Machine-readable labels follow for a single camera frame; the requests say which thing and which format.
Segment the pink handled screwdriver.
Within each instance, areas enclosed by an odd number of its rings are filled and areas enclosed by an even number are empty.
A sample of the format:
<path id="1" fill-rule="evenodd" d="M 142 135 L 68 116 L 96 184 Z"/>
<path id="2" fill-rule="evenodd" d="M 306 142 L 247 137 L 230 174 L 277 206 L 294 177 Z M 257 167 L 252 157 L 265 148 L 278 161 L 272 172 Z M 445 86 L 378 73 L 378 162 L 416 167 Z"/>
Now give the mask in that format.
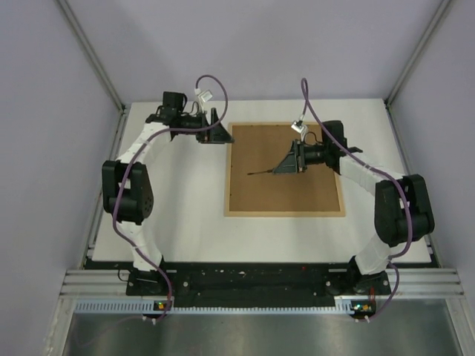
<path id="1" fill-rule="evenodd" d="M 258 175 L 258 174 L 271 174 L 272 172 L 273 172 L 273 169 L 268 169 L 268 170 L 265 170 L 265 171 L 249 172 L 249 173 L 247 173 L 247 175 L 252 176 L 252 175 Z"/>

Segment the wooden photo frame brown back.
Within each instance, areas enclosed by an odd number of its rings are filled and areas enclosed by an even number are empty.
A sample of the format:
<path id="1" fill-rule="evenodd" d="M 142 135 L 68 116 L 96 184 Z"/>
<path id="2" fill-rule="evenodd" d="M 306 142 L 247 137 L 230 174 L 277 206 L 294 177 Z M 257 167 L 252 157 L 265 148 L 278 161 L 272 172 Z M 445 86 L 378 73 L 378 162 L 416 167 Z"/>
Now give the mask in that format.
<path id="1" fill-rule="evenodd" d="M 288 122 L 232 122 L 227 146 L 224 215 L 227 217 L 344 217 L 339 175 L 325 165 L 299 174 L 247 173 L 274 168 L 300 137 Z"/>

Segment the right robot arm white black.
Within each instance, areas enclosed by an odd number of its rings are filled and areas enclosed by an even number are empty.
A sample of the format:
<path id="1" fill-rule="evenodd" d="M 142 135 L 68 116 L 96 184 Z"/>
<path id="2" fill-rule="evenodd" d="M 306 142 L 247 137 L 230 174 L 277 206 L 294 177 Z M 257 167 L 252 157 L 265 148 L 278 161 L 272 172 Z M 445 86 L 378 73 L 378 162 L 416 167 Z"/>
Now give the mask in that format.
<path id="1" fill-rule="evenodd" d="M 299 174 L 311 165 L 325 165 L 374 198 L 376 233 L 347 265 L 348 288 L 364 293 L 392 260 L 404 256 L 412 243 L 433 232 L 435 221 L 425 179 L 371 163 L 360 148 L 348 146 L 340 121 L 323 122 L 321 139 L 313 144 L 306 141 L 310 132 L 301 120 L 293 122 L 292 129 L 301 137 L 292 141 L 272 174 Z"/>

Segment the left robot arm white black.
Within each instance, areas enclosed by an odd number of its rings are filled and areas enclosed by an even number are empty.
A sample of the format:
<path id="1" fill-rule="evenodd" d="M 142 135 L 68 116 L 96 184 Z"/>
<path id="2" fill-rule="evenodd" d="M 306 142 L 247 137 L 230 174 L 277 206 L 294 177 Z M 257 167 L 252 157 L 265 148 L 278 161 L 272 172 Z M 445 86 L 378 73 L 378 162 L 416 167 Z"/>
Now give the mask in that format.
<path id="1" fill-rule="evenodd" d="M 145 221 L 154 210 L 154 193 L 148 169 L 154 164 L 159 145 L 178 135 L 192 135 L 200 144 L 232 144 L 235 139 L 222 125 L 217 109 L 206 111 L 212 98 L 209 90 L 194 89 L 196 113 L 185 111 L 184 93 L 164 92 L 162 104 L 144 122 L 139 136 L 115 160 L 102 165 L 102 204 L 112 216 L 115 233 L 126 241 L 134 255 L 133 265 L 146 271 L 142 284 L 152 294 L 168 287 L 168 276 L 160 268 L 163 255 L 153 241 Z"/>

